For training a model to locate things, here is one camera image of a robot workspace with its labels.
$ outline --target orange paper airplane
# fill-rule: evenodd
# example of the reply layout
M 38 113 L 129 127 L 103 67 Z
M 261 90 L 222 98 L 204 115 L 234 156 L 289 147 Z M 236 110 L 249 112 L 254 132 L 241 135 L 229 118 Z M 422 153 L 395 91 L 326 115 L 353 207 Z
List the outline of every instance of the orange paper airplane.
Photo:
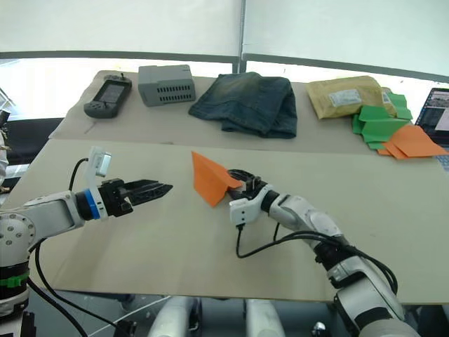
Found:
M 240 180 L 233 179 L 227 169 L 192 151 L 194 162 L 194 188 L 212 207 L 225 196 L 228 188 L 238 188 Z

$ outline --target orange paper stack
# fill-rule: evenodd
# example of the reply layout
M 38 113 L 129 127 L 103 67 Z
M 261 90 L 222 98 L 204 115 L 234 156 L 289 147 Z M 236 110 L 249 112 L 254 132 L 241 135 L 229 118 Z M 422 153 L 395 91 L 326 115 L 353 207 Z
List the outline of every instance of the orange paper stack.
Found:
M 449 154 L 441 146 L 435 144 L 422 128 L 417 125 L 403 126 L 383 145 L 385 149 L 377 150 L 377 152 L 384 156 L 393 156 L 396 159 Z

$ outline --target black wire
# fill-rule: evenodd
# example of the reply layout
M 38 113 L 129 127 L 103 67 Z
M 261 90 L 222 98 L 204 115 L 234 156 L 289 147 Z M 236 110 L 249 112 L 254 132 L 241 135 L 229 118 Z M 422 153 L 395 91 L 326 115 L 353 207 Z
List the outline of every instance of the black wire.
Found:
M 30 253 L 33 252 L 33 250 L 36 248 L 34 246 L 29 251 Z M 37 293 L 42 299 L 44 299 L 48 304 L 52 305 L 57 311 L 59 311 L 62 315 L 64 315 L 65 318 L 67 318 L 70 323 L 75 327 L 76 330 L 78 330 L 79 334 L 83 337 L 88 337 L 88 334 L 84 331 L 83 327 L 78 323 L 78 321 L 71 315 L 69 312 L 64 309 L 61 304 L 53 300 L 49 295 L 47 295 L 45 292 L 43 292 L 31 279 L 31 277 L 28 277 L 27 283 L 31 289 L 34 290 L 35 293 Z
M 387 279 L 387 281 L 388 281 L 388 283 L 390 285 L 390 288 L 394 292 L 394 294 L 396 295 L 398 293 L 398 280 L 396 278 L 396 275 L 393 273 L 393 271 L 391 269 L 389 269 L 384 263 L 380 262 L 379 260 L 376 260 L 372 256 L 369 256 L 367 253 L 362 252 L 361 250 L 357 249 L 354 246 L 344 245 L 341 242 L 339 242 L 338 240 L 336 240 L 336 238 L 331 237 L 331 236 L 326 235 L 326 234 L 323 234 L 323 233 L 312 232 L 312 231 L 293 232 L 293 233 L 291 233 L 289 235 L 286 235 L 284 238 L 286 238 L 286 237 L 294 237 L 297 234 L 317 234 L 317 235 L 320 235 L 320 236 L 325 237 L 326 239 L 328 239 L 330 241 L 329 242 L 330 244 L 333 244 L 333 245 L 337 246 L 339 249 L 345 250 L 348 253 L 355 254 L 357 256 L 361 256 L 361 257 L 369 260 L 385 276 L 385 278 Z
M 236 243 L 236 255 L 239 258 L 247 258 L 249 256 L 252 256 L 256 253 L 259 253 L 261 251 L 264 251 L 265 249 L 268 249 L 270 247 L 276 246 L 277 244 L 281 244 L 283 242 L 287 242 L 287 241 L 292 241 L 292 240 L 296 240 L 296 239 L 310 239 L 310 240 L 316 240 L 316 241 L 320 241 L 320 242 L 324 242 L 327 244 L 331 244 L 333 246 L 338 247 L 339 249 L 345 250 L 346 252 L 355 254 L 357 256 L 360 256 L 362 258 L 365 258 L 367 260 L 369 260 L 371 263 L 373 263 L 381 272 L 382 274 L 385 276 L 385 278 L 387 279 L 387 282 L 391 288 L 391 290 L 397 294 L 398 292 L 398 282 L 397 282 L 397 278 L 394 275 L 394 273 L 391 271 L 391 269 L 389 269 L 384 263 L 381 263 L 379 260 L 376 260 L 375 258 L 369 256 L 367 253 L 364 253 L 360 250 L 358 250 L 356 247 L 353 246 L 348 246 L 348 245 L 344 245 L 341 242 L 339 242 L 338 240 L 336 240 L 336 238 L 334 237 L 330 237 L 326 234 L 323 233 L 319 233 L 319 232 L 314 232 L 314 231 L 299 231 L 299 232 L 293 232 L 289 235 L 286 235 L 285 237 L 282 237 L 278 240 L 272 241 L 268 244 L 265 244 L 253 251 L 250 251 L 248 253 L 245 254 L 240 254 L 240 240 L 241 240 L 241 233 L 243 231 L 243 226 L 237 226 L 237 229 L 239 230 L 239 234 L 237 236 L 237 243 Z
M 34 253 L 34 261 L 35 261 L 35 263 L 36 263 L 36 269 L 37 269 L 37 272 L 38 272 L 38 274 L 39 274 L 39 276 L 40 276 L 40 278 L 41 278 L 43 284 L 44 284 L 45 287 L 48 289 L 48 291 L 49 291 L 54 297 L 56 297 L 58 300 L 61 300 L 62 302 L 66 303 L 66 304 L 68 304 L 68 305 L 71 305 L 73 308 L 76 308 L 76 309 L 78 309 L 78 310 L 80 310 L 80 311 L 86 313 L 87 315 L 90 315 L 90 316 L 92 316 L 92 317 L 94 317 L 94 318 L 96 318 L 96 319 L 99 319 L 100 321 L 103 321 L 104 323 L 107 323 L 107 324 L 113 326 L 116 330 L 119 330 L 124 336 L 129 337 L 129 334 L 126 333 L 126 331 L 124 331 L 122 328 L 120 328 L 120 327 L 119 327 L 117 324 L 115 324 L 114 322 L 111 322 L 111 321 L 109 321 L 108 319 L 105 319 L 104 317 L 101 317 L 101 316 L 99 316 L 99 315 L 97 315 L 97 314 L 94 314 L 93 312 L 91 312 L 91 311 L 89 311 L 89 310 L 87 310 L 87 309 L 84 309 L 84 308 L 82 308 L 82 307 L 76 305 L 75 303 L 73 303 L 73 302 L 67 300 L 66 298 L 62 297 L 61 295 L 59 295 L 59 294 L 55 291 L 55 289 L 52 288 L 52 286 L 47 282 L 47 279 L 46 279 L 45 276 L 43 275 L 43 271 L 42 271 L 42 267 L 41 267 L 41 261 L 40 261 L 41 243 L 42 243 L 42 242 L 39 242 L 39 243 L 36 245 L 36 252 Z
M 72 171 L 72 177 L 70 178 L 70 184 L 69 184 L 69 191 L 72 190 L 73 188 L 73 184 L 75 182 L 75 176 L 76 176 L 76 172 L 78 171 L 78 167 L 85 161 L 88 161 L 88 158 L 82 158 L 80 160 L 78 160 L 78 162 L 75 164 L 75 167 L 73 168 Z
M 280 226 L 281 224 L 280 223 L 277 223 L 276 224 L 276 229 L 274 230 L 274 235 L 273 235 L 273 241 L 276 241 L 276 238 L 277 238 L 277 236 L 278 236 L 278 231 L 279 231 L 279 226 Z

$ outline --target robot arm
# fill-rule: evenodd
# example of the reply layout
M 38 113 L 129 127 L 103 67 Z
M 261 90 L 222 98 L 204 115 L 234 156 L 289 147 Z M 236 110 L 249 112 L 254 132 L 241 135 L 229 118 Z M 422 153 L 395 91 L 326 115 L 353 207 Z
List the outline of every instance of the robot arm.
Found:
M 236 199 L 229 203 L 233 224 L 252 222 L 264 211 L 289 230 L 326 234 L 344 246 L 349 245 L 333 219 L 315 209 L 306 199 L 279 194 L 271 185 L 245 171 L 230 170 L 229 173 L 233 178 L 246 182 L 244 191 L 230 191 L 231 197 Z M 418 336 L 403 323 L 403 308 L 395 293 L 365 258 L 319 240 L 305 241 L 316 254 L 316 261 L 326 269 L 331 284 L 339 289 L 334 302 L 349 332 L 370 337 Z M 399 326 L 399 330 L 388 330 L 387 326 L 392 329 Z M 392 331 L 401 333 L 388 334 Z
M 0 212 L 0 319 L 20 314 L 27 306 L 29 250 L 38 242 L 82 227 L 87 220 L 131 213 L 132 206 L 158 199 L 173 187 L 155 180 L 120 179 L 97 187 L 95 176 L 106 175 L 110 158 L 99 147 L 91 150 L 85 172 L 89 188 L 82 192 L 59 192 Z

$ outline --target table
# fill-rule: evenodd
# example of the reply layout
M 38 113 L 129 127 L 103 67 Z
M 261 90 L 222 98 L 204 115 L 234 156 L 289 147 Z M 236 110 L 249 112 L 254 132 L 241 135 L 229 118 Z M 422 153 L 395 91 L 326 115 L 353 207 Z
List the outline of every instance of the table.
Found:
M 193 102 L 146 107 L 137 90 L 138 75 L 131 72 L 125 75 L 133 81 L 133 89 L 117 118 L 92 119 L 84 113 L 83 105 L 93 99 L 103 85 L 106 74 L 118 73 L 99 72 L 51 138 L 373 155 L 361 137 L 351 132 L 350 118 L 318 120 L 302 83 L 292 83 L 298 113 L 297 137 L 288 140 L 263 139 L 223 132 L 218 121 L 204 121 L 188 115 Z M 206 92 L 213 81 L 211 78 L 194 77 L 197 98 Z
M 193 189 L 194 150 L 228 168 L 260 174 L 279 192 L 299 194 L 329 212 L 353 244 L 392 268 L 403 303 L 449 303 L 449 189 L 434 159 L 52 139 L 4 208 L 67 189 L 73 165 L 91 145 L 113 154 L 108 178 L 157 179 L 174 188 L 126 217 L 91 221 L 47 240 L 43 268 L 58 289 L 333 299 L 306 244 L 283 244 L 245 260 L 235 256 L 237 231 L 226 202 L 212 209 Z M 74 190 L 83 186 L 78 178 Z M 242 251 L 270 241 L 274 225 L 260 216 L 246 226 Z

